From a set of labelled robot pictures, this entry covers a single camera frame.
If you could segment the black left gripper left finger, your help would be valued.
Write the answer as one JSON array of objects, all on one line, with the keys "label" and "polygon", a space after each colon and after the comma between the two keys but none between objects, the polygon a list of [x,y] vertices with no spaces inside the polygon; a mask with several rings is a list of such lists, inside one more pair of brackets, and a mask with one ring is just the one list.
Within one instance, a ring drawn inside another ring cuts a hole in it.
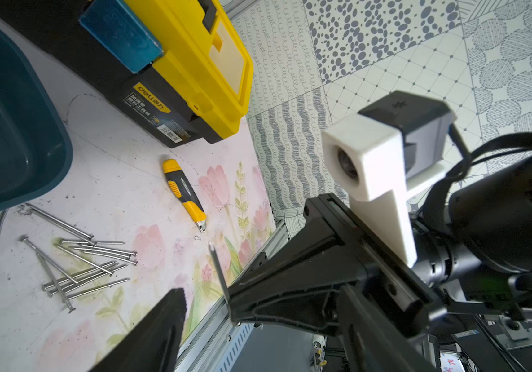
[{"label": "black left gripper left finger", "polygon": [[185,314],[185,292],[174,288],[92,370],[173,371]]}]

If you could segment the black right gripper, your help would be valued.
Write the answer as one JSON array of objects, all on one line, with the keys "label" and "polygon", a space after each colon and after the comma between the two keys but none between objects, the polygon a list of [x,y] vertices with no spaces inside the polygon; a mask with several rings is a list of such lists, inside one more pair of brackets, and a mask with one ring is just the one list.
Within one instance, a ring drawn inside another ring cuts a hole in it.
[{"label": "black right gripper", "polygon": [[532,322],[532,272],[495,271],[419,220],[381,222],[376,236],[332,193],[307,199],[304,217],[305,226],[283,248],[230,286],[233,322],[337,335],[345,285],[403,335],[424,333],[446,314]]}]

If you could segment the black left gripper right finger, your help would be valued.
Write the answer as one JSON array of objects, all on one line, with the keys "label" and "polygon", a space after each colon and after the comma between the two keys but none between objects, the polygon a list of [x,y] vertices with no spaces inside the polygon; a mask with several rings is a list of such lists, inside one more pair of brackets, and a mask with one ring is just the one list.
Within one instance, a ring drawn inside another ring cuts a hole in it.
[{"label": "black left gripper right finger", "polygon": [[343,285],[337,316],[351,371],[436,371],[416,346],[438,317],[438,298],[425,288],[375,285],[364,294]]}]

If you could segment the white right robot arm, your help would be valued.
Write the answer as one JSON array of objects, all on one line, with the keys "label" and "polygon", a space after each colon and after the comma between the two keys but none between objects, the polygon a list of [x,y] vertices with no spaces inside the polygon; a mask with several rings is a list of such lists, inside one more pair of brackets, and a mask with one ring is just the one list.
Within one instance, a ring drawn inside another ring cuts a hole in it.
[{"label": "white right robot arm", "polygon": [[529,157],[457,192],[451,180],[431,188],[408,216],[412,267],[334,194],[310,198],[305,227],[230,287],[230,319],[326,336],[373,319],[408,338],[448,313],[532,321],[532,133],[495,138],[467,162],[518,152]]}]

